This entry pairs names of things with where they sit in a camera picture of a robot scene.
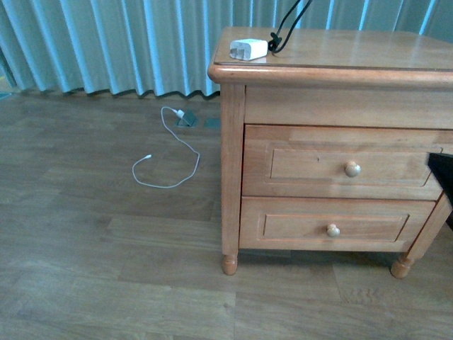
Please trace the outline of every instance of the wooden drawer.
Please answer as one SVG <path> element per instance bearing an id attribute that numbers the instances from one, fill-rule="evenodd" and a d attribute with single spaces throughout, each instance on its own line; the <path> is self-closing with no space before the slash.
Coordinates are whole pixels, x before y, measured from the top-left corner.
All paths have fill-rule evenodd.
<path id="1" fill-rule="evenodd" d="M 406 251 L 434 202 L 243 197 L 240 248 Z M 340 234 L 328 236 L 329 225 Z"/>
<path id="2" fill-rule="evenodd" d="M 452 144 L 448 131 L 246 125 L 243 195 L 436 200 L 427 155 Z"/>

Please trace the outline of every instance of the white cable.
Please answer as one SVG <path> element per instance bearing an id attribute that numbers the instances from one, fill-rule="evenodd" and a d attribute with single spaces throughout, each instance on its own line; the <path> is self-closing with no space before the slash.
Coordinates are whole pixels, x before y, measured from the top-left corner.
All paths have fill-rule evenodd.
<path id="1" fill-rule="evenodd" d="M 178 136 L 168 128 L 167 124 L 165 124 L 165 120 L 164 120 L 164 109 L 167 108 L 169 110 L 172 110 L 178 117 L 180 117 L 181 114 L 183 114 L 183 112 L 181 110 L 175 110 L 175 109 L 172 109 L 168 106 L 164 106 L 162 107 L 161 109 L 161 119 L 162 119 L 162 124 L 164 124 L 164 127 L 181 143 L 183 143 L 186 147 L 188 147 L 190 150 L 192 150 L 192 152 L 194 154 L 197 155 L 197 161 L 195 162 L 195 167 L 193 168 L 193 171 L 192 173 L 187 176 L 186 178 L 182 179 L 181 181 L 179 181 L 177 184 L 173 184 L 172 186 L 157 186 L 155 184 L 149 184 L 149 183 L 144 183 L 142 181 L 140 181 L 136 176 L 135 176 L 135 167 L 136 165 L 138 165 L 138 163 L 141 163 L 142 161 L 144 161 L 145 159 L 150 159 L 152 157 L 152 155 L 148 154 L 146 155 L 145 157 L 143 157 L 142 159 L 139 159 L 138 161 L 136 161 L 134 163 L 134 165 L 132 166 L 132 175 L 134 176 L 134 179 L 135 181 L 138 183 L 138 184 L 142 184 L 143 186 L 150 186 L 151 188 L 159 188 L 159 189 L 172 189 L 172 188 L 175 188 L 176 186 L 179 186 L 180 184 L 184 183 L 185 181 L 187 181 L 188 179 L 191 179 L 193 177 L 193 175 L 195 175 L 195 172 L 197 171 L 197 168 L 198 168 L 198 164 L 200 163 L 200 153 L 198 151 L 195 151 L 188 143 L 184 142 L 183 140 L 179 139 Z"/>

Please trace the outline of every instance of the curtain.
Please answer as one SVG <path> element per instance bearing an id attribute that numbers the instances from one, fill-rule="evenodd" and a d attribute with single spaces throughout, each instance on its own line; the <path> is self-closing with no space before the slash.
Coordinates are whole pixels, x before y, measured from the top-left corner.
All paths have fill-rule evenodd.
<path id="1" fill-rule="evenodd" d="M 206 71 L 222 29 L 275 27 L 293 3 L 0 0 L 0 68 L 22 90 L 210 95 L 219 87 Z M 314 0 L 297 27 L 409 30 L 452 41 L 452 12 L 450 0 Z"/>

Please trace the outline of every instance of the wooden knob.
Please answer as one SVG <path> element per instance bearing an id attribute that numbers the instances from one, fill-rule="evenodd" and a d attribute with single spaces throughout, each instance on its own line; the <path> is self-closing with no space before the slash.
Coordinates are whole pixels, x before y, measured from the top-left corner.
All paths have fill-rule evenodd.
<path id="1" fill-rule="evenodd" d="M 345 165 L 345 173 L 347 177 L 356 177 L 360 174 L 361 170 L 362 168 L 360 168 L 360 165 L 354 161 L 349 161 Z"/>
<path id="2" fill-rule="evenodd" d="M 338 237 L 340 235 L 340 230 L 337 228 L 336 225 L 328 225 L 327 226 L 327 235 L 329 237 Z"/>

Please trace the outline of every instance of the black cable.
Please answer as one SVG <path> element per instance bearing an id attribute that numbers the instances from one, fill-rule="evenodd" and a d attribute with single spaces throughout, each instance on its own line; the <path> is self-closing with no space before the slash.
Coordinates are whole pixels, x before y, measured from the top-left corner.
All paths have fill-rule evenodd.
<path id="1" fill-rule="evenodd" d="M 291 33 L 292 31 L 294 30 L 294 28 L 296 27 L 296 24 L 297 22 L 300 20 L 300 18 L 304 15 L 305 11 L 308 9 L 308 7 L 310 6 L 310 4 L 312 3 L 313 0 L 308 0 L 307 3 L 305 4 L 304 8 L 302 9 L 302 11 L 300 12 L 300 14 L 297 16 L 296 20 L 294 21 L 294 23 L 292 24 L 289 32 L 288 32 L 288 35 L 286 36 L 285 38 L 285 41 L 283 42 L 283 45 L 282 47 L 278 48 L 278 45 L 282 42 L 282 38 L 279 37 L 278 35 L 280 34 L 280 31 L 283 27 L 283 23 L 286 21 L 286 19 L 288 18 L 288 16 L 291 14 L 291 12 L 293 12 L 293 10 L 297 7 L 297 5 L 299 4 L 301 0 L 297 0 L 296 3 L 291 7 L 291 9 L 288 11 L 288 13 L 286 13 L 286 16 L 283 18 L 282 20 L 282 23 L 280 24 L 280 27 L 278 28 L 278 31 L 277 33 L 274 33 L 272 32 L 270 34 L 270 36 L 272 37 L 272 40 L 270 40 L 268 42 L 268 50 L 271 51 L 272 53 L 278 53 L 278 52 L 281 52 L 288 40 L 289 40 L 289 37 L 291 36 Z"/>

